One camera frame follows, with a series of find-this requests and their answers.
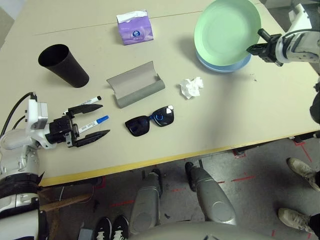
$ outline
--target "table edge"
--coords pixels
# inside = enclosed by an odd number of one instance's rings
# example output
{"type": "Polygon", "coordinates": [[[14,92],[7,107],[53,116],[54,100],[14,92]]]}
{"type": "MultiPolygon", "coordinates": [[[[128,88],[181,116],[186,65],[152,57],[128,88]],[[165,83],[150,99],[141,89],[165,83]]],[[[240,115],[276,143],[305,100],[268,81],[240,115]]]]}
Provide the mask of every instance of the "table edge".
{"type": "Polygon", "coordinates": [[[167,162],[171,162],[171,161],[175,161],[175,160],[186,159],[186,158],[191,158],[191,157],[196,157],[196,156],[206,155],[206,154],[213,154],[213,153],[222,152],[222,151],[226,151],[226,150],[242,148],[242,147],[256,145],[256,144],[267,143],[267,142],[276,141],[276,140],[280,140],[280,139],[286,139],[289,137],[312,133],[312,132],[316,132],[316,131],[318,131],[318,129],[313,129],[311,131],[305,131],[305,132],[296,133],[296,134],[290,134],[290,135],[286,135],[286,136],[282,136],[282,137],[270,138],[268,140],[260,140],[260,141],[253,141],[253,142],[248,142],[248,143],[244,143],[244,144],[223,146],[223,147],[218,147],[218,148],[214,148],[214,149],[189,152],[189,153],[183,153],[183,154],[178,154],[178,155],[173,155],[173,156],[166,156],[166,157],[161,157],[161,158],[156,158],[156,159],[151,159],[151,160],[133,162],[133,163],[119,165],[119,166],[106,167],[106,168],[84,171],[84,172],[73,173],[73,174],[67,174],[67,175],[61,175],[61,176],[53,176],[53,177],[48,177],[48,178],[42,179],[39,185],[43,186],[43,187],[49,187],[49,186],[54,186],[54,185],[66,184],[66,183],[71,183],[71,182],[75,182],[75,181],[96,178],[96,177],[100,177],[100,176],[104,176],[104,175],[120,173],[120,172],[124,172],[124,171],[128,171],[128,170],[139,169],[139,168],[148,167],[148,166],[152,166],[152,165],[163,164],[163,163],[167,163],[167,162]]]}

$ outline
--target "black sunglasses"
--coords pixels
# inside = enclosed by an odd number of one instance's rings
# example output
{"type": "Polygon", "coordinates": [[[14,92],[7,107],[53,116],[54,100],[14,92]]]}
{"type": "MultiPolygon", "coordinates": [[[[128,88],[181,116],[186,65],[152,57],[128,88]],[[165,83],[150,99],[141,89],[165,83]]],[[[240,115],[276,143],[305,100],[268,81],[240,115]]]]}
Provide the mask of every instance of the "black sunglasses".
{"type": "Polygon", "coordinates": [[[167,126],[174,121],[174,107],[172,105],[162,107],[152,113],[151,116],[137,116],[125,122],[130,133],[139,137],[149,132],[150,120],[154,120],[160,127],[167,126]]]}

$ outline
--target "green plate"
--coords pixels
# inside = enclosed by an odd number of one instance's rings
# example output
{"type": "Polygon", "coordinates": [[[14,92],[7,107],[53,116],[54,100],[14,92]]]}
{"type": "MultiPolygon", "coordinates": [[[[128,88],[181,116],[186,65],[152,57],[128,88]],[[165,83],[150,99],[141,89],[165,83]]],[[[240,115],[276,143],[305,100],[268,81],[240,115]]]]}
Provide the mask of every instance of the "green plate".
{"type": "Polygon", "coordinates": [[[199,17],[194,44],[209,64],[227,66],[244,59],[259,40],[261,20],[249,0],[216,0],[199,17]]]}

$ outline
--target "plate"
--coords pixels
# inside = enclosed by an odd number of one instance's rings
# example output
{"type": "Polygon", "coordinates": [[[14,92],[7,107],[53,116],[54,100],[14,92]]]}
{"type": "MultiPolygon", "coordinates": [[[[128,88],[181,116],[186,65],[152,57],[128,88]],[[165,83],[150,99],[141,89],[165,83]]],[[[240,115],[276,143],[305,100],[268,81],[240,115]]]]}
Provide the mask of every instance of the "plate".
{"type": "Polygon", "coordinates": [[[251,59],[251,54],[247,55],[244,59],[236,62],[235,64],[231,64],[231,65],[227,65],[227,66],[217,66],[217,65],[210,64],[210,63],[206,62],[199,55],[198,52],[196,53],[196,57],[199,59],[199,61],[202,63],[202,65],[204,65],[207,69],[210,69],[212,71],[219,72],[219,73],[232,73],[236,70],[243,68],[245,65],[247,65],[251,59]]]}
{"type": "Polygon", "coordinates": [[[258,43],[261,19],[249,0],[216,0],[200,15],[194,44],[207,63],[228,66],[249,55],[247,48],[258,43]]]}

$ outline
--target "black cup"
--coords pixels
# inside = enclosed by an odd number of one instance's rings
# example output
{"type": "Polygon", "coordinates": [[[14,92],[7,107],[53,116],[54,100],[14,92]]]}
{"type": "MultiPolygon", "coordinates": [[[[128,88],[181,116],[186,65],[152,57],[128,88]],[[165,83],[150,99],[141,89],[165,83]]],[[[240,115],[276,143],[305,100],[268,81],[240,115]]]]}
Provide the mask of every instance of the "black cup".
{"type": "Polygon", "coordinates": [[[49,46],[40,54],[38,62],[65,80],[74,88],[81,88],[89,81],[89,76],[63,44],[49,46]]]}

